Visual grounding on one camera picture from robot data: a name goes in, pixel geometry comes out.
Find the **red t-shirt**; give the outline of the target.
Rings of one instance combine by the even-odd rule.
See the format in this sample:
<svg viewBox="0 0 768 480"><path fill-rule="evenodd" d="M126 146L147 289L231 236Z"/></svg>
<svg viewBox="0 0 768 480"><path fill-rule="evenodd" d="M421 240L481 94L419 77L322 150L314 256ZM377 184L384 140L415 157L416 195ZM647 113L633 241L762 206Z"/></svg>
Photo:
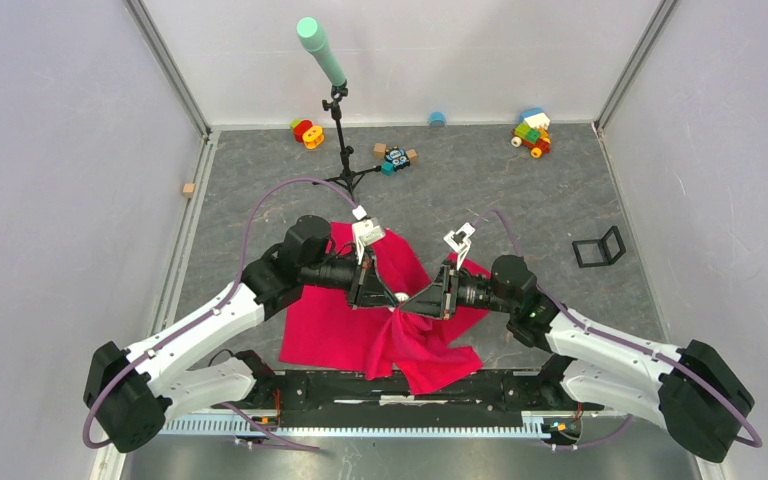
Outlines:
<svg viewBox="0 0 768 480"><path fill-rule="evenodd" d="M399 369L412 394L431 394L481 368L472 347L454 342L486 315L458 308L436 320L387 307L352 309L344 292L307 286L286 311L279 359L361 372L368 380Z"/></svg>

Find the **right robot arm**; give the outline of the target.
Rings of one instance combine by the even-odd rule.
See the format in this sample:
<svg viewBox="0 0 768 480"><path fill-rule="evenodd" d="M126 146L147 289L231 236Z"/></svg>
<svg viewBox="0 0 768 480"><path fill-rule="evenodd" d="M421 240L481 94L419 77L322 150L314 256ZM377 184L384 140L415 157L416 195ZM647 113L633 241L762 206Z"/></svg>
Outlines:
<svg viewBox="0 0 768 480"><path fill-rule="evenodd" d="M519 256L498 257L487 276L446 261L401 308L435 320L463 308L508 314L516 340L550 355L537 392L551 408L573 400L644 419L714 463L736 443L763 444L748 420L752 394L714 347L646 340L596 322L550 295Z"/></svg>

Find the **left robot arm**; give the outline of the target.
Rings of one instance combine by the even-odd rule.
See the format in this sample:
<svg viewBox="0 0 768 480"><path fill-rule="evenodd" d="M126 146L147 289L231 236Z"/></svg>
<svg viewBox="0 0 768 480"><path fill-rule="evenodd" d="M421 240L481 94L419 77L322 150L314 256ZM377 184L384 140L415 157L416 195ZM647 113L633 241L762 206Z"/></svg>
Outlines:
<svg viewBox="0 0 768 480"><path fill-rule="evenodd" d="M332 252L331 224L305 215L282 242L245 266L213 300L183 320L125 348L109 341L92 355L83 401L83 440L90 448L133 452L182 415L223 402L266 405L273 379L233 356L212 367L193 364L230 338L297 302L307 286L345 292L352 308L394 308L398 297L376 270L372 246L386 231L375 218L350 226L353 250Z"/></svg>

